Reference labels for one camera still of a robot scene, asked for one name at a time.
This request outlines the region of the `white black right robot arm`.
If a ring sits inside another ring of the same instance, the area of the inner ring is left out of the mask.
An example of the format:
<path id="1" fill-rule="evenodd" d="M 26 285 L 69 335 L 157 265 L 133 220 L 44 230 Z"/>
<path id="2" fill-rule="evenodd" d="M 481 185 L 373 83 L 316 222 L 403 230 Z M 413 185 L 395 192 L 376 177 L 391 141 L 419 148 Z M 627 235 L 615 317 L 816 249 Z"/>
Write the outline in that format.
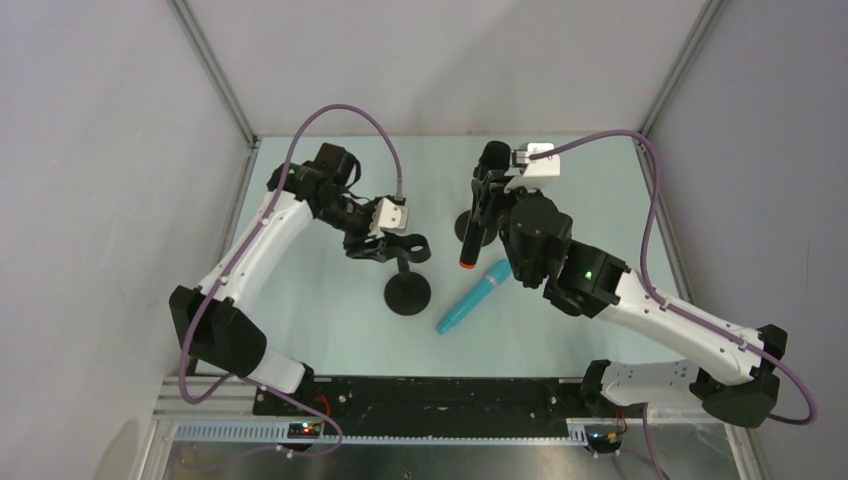
<path id="1" fill-rule="evenodd" d="M 541 289 L 552 306 L 572 317 L 628 328 L 682 357 L 676 364 L 632 367 L 594 361 L 583 378 L 583 395 L 615 406 L 699 405 L 712 417 L 743 428 L 773 418 L 785 330 L 772 324 L 740 326 L 650 287 L 644 271 L 572 239 L 572 218 L 544 196 L 536 181 L 503 169 L 476 168 L 471 188 L 463 267 L 472 266 L 483 233 L 494 231 L 513 277 L 526 288 Z"/>

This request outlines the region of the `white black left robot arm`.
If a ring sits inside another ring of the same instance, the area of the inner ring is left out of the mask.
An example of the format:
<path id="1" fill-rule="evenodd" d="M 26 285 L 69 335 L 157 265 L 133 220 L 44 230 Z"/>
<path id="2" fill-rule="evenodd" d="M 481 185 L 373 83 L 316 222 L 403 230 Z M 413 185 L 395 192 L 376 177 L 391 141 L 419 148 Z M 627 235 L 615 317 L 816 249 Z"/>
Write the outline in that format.
<path id="1" fill-rule="evenodd" d="M 197 286 L 178 286 L 171 294 L 182 370 L 195 358 L 287 394 L 297 390 L 306 365 L 269 345 L 249 317 L 251 305 L 284 252 L 314 220 L 353 240 L 350 257 L 387 259 L 389 234 L 407 226 L 406 202 L 388 195 L 358 203 L 350 190 L 359 174 L 358 159 L 329 143 L 310 161 L 285 161 L 274 170 L 257 213 L 237 243 Z"/>

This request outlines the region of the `black microphone orange tip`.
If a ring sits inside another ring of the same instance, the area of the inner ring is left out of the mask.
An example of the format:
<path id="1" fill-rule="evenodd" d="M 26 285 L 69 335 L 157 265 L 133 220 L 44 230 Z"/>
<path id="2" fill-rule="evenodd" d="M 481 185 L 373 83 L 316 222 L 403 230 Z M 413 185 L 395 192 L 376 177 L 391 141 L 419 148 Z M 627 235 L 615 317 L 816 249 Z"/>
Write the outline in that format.
<path id="1" fill-rule="evenodd" d="M 506 172 L 510 166 L 511 148 L 508 144 L 493 140 L 489 141 L 473 170 L 471 190 L 472 206 L 469 208 L 466 230 L 463 237 L 459 264 L 465 269 L 476 266 L 480 251 L 487 234 L 484 221 L 484 206 L 488 201 L 487 175 L 492 172 Z"/>

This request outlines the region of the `blue microphone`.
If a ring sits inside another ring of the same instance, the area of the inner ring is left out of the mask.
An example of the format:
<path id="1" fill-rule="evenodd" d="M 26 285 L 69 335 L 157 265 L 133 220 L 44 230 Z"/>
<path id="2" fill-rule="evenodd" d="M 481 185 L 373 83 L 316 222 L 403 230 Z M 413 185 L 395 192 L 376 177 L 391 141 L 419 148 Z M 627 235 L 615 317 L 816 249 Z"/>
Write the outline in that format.
<path id="1" fill-rule="evenodd" d="M 458 326 L 483 300 L 511 276 L 512 269 L 507 259 L 501 259 L 495 262 L 482 275 L 481 279 L 436 324 L 436 333 L 445 335 Z"/>

